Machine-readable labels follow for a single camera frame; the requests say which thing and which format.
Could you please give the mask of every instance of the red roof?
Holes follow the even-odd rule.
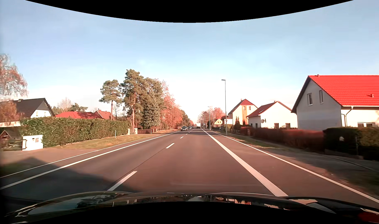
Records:
[[[94,118],[100,118],[102,117],[98,114],[92,113],[92,112],[77,112],[77,111],[68,111],[63,112],[61,114],[55,115],[58,118],[81,118],[81,119],[94,119]]]
[[[246,117],[254,117],[254,116],[258,116],[262,113],[264,113],[267,109],[269,109],[270,107],[272,107],[272,105],[276,104],[276,103],[279,103],[281,104],[282,106],[286,107],[288,110],[291,110],[289,107],[287,107],[285,104],[282,104],[281,102],[279,101],[275,101],[273,103],[270,103],[270,104],[266,104],[266,105],[262,105],[260,106],[259,108],[257,108],[255,111],[253,111],[251,114],[247,115]]]
[[[296,112],[296,107],[310,80],[342,106],[379,106],[379,75],[310,75],[292,112]]]
[[[103,119],[111,119],[111,113],[108,111],[102,111],[102,110],[97,110],[98,114],[103,118]]]
[[[245,105],[253,105],[253,106],[255,106],[253,103],[251,103],[247,99],[244,99],[244,100],[241,100],[228,114],[232,114],[232,112],[234,112],[234,110],[236,110],[240,105],[243,105],[243,106],[245,106]]]

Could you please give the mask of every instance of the drainpipe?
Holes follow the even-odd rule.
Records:
[[[347,127],[347,114],[349,112],[351,112],[351,110],[349,110],[346,114],[341,114],[341,115],[344,115],[344,126]]]

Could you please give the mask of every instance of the lamp post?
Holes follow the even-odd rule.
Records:
[[[210,122],[210,107],[209,106],[209,130],[212,130],[212,123]]]
[[[228,136],[228,125],[227,125],[227,83],[225,79],[221,79],[224,81],[224,92],[225,92],[225,135]]]

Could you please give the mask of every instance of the road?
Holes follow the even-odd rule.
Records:
[[[379,208],[377,199],[203,129],[94,151],[0,178],[0,184],[9,211],[36,200],[107,190],[317,196]]]

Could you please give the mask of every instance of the white lane marking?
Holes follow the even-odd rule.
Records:
[[[253,167],[251,167],[247,162],[243,161],[239,156],[237,156],[235,153],[233,153],[231,150],[229,150],[225,145],[223,145],[221,142],[219,142],[217,139],[215,139],[213,136],[209,135],[215,142],[217,142],[218,145],[220,145],[228,154],[230,154],[237,162],[239,162],[240,165],[242,165],[249,173],[251,173],[262,185],[264,185],[271,193],[275,196],[282,197],[282,196],[288,196],[285,192],[283,192],[281,189],[279,189],[277,186],[275,186],[271,181],[269,181],[267,178],[265,178],[263,175],[261,175],[257,170],[255,170]]]
[[[174,143],[172,143],[171,145],[167,146],[166,149],[170,148],[170,146],[174,145]]]
[[[255,150],[259,150],[259,149],[256,149],[255,147],[252,147],[252,146],[250,146],[250,145],[244,144],[244,143],[242,143],[242,142],[240,142],[240,141],[237,141],[237,140],[235,140],[235,139],[232,139],[232,138],[229,138],[229,139],[234,140],[234,141],[236,141],[236,142],[239,142],[239,143],[241,143],[242,145],[246,145],[246,146],[248,146],[248,147],[250,147],[250,148],[253,148],[253,149],[255,149]],[[334,184],[336,184],[336,185],[338,185],[338,186],[344,187],[345,189],[350,190],[350,191],[352,191],[352,192],[354,192],[354,193],[357,193],[357,194],[359,194],[359,195],[361,195],[361,196],[364,196],[365,198],[368,198],[368,199],[370,199],[370,200],[372,200],[372,201],[374,201],[374,202],[379,203],[379,200],[378,200],[378,199],[376,199],[376,198],[374,198],[374,197],[371,197],[371,196],[369,196],[369,195],[367,195],[367,194],[364,194],[364,193],[362,193],[361,191],[357,191],[357,190],[355,190],[355,189],[353,189],[353,188],[351,188],[351,187],[349,187],[349,186],[346,186],[346,185],[341,184],[341,183],[339,183],[339,182],[337,182],[337,181],[331,180],[331,179],[329,179],[329,178],[327,178],[327,177],[324,177],[324,176],[322,176],[322,175],[319,175],[319,174],[317,174],[317,173],[314,173],[314,172],[312,172],[311,170],[307,170],[307,169],[305,169],[305,168],[303,168],[303,167],[301,167],[301,166],[297,166],[297,165],[294,164],[294,163],[291,163],[291,162],[289,162],[289,161],[286,161],[286,160],[284,160],[284,159],[281,159],[281,158],[279,158],[279,157],[276,157],[276,156],[274,156],[274,155],[271,155],[271,154],[269,154],[269,153],[267,153],[267,152],[264,152],[264,151],[262,151],[262,150],[259,150],[259,151],[262,152],[262,153],[265,153],[265,154],[267,154],[267,155],[269,155],[269,156],[272,156],[272,157],[274,157],[274,158],[276,158],[276,159],[279,159],[279,160],[281,160],[281,161],[284,161],[285,163],[288,163],[288,164],[290,164],[290,165],[292,165],[292,166],[295,166],[295,167],[297,167],[297,168],[299,168],[299,169],[302,169],[302,170],[307,171],[307,172],[309,172],[309,173],[311,173],[311,174],[314,174],[315,176],[318,176],[318,177],[320,177],[320,178],[322,178],[322,179],[325,179],[325,180],[327,180],[327,181],[330,181],[330,182],[332,182],[332,183],[334,183]]]
[[[132,175],[134,175],[135,173],[137,173],[137,171],[132,171],[129,175],[125,176],[122,178],[122,180],[120,180],[119,182],[117,182],[114,186],[112,186],[111,188],[108,189],[108,191],[113,191],[115,190],[119,185],[121,185],[124,181],[127,181],[127,179],[129,179]]]
[[[123,145],[123,144],[131,143],[131,142],[134,142],[134,141],[129,141],[129,142],[122,143],[122,144],[119,144],[119,145]],[[56,162],[59,162],[59,161],[66,160],[66,159],[71,159],[71,158],[74,158],[74,157],[77,157],[77,156],[86,155],[86,154],[89,154],[89,153],[92,153],[92,152],[97,152],[97,151],[101,151],[101,150],[109,149],[109,148],[112,148],[112,147],[115,147],[115,146],[118,146],[118,145],[114,145],[114,146],[110,146],[110,147],[108,147],[108,148],[103,148],[103,149],[100,149],[100,150],[95,150],[95,151],[91,151],[91,152],[83,153],[83,154],[80,154],[80,155],[75,155],[75,156],[72,156],[72,157],[69,157],[69,158],[65,158],[65,159],[57,160],[57,161],[54,161],[54,162],[51,162],[51,163],[47,163],[47,164],[40,165],[40,166],[37,166],[37,167],[33,167],[33,168],[26,169],[26,170],[18,171],[18,172],[16,172],[16,173],[12,173],[12,174],[9,174],[9,175],[6,175],[6,176],[2,176],[2,177],[0,177],[0,178],[8,177],[8,176],[11,176],[11,175],[14,175],[14,174],[17,174],[17,173],[21,173],[21,172],[25,172],[25,171],[28,171],[28,170],[31,170],[31,169],[35,169],[35,168],[39,168],[39,167],[42,167],[42,166],[50,165],[50,164],[53,164],[53,163],[56,163]]]
[[[148,140],[145,140],[145,141],[141,141],[141,142],[138,142],[138,143],[134,143],[132,145],[127,145],[127,146],[124,146],[122,148],[118,148],[118,149],[115,149],[115,150],[112,150],[112,151],[108,151],[108,152],[105,152],[105,153],[102,153],[100,155],[95,155],[95,156],[92,156],[90,158],[87,158],[87,159],[83,159],[83,160],[80,160],[80,161],[77,161],[77,162],[74,162],[74,163],[71,163],[71,164],[68,164],[68,165],[65,165],[65,166],[62,166],[62,167],[58,167],[58,168],[55,168],[55,169],[52,169],[52,170],[49,170],[47,172],[44,172],[44,173],[40,173],[38,175],[35,175],[35,176],[31,176],[31,177],[28,177],[26,179],[23,179],[21,181],[17,181],[17,182],[14,182],[12,184],[9,184],[9,185],[6,185],[6,186],[2,186],[0,187],[0,190],[3,190],[5,188],[8,188],[8,187],[11,187],[11,186],[14,186],[14,185],[17,185],[17,184],[20,184],[20,183],[23,183],[25,181],[28,181],[28,180],[31,180],[33,178],[36,178],[36,177],[39,177],[39,176],[43,176],[45,174],[48,174],[48,173],[51,173],[51,172],[54,172],[54,171],[57,171],[57,170],[60,170],[60,169],[63,169],[65,167],[70,167],[72,165],[75,165],[75,164],[78,164],[78,163],[81,163],[81,162],[84,162],[86,160],[89,160],[89,159],[93,159],[93,158],[96,158],[96,157],[99,157],[99,156],[102,156],[102,155],[105,155],[105,154],[108,154],[108,153],[111,153],[111,152],[114,152],[114,151],[117,151],[117,150],[121,150],[121,149],[124,149],[124,148],[127,148],[127,147],[130,147],[130,146],[133,146],[133,145],[137,145],[137,144],[140,144],[140,143],[143,143],[143,142],[146,142],[146,141],[150,141],[150,140],[154,140],[154,139],[157,139],[157,138],[161,138],[163,136],[167,136],[167,135],[162,135],[162,136],[159,136],[159,137],[156,137],[156,138],[152,138],[152,139],[148,139]]]

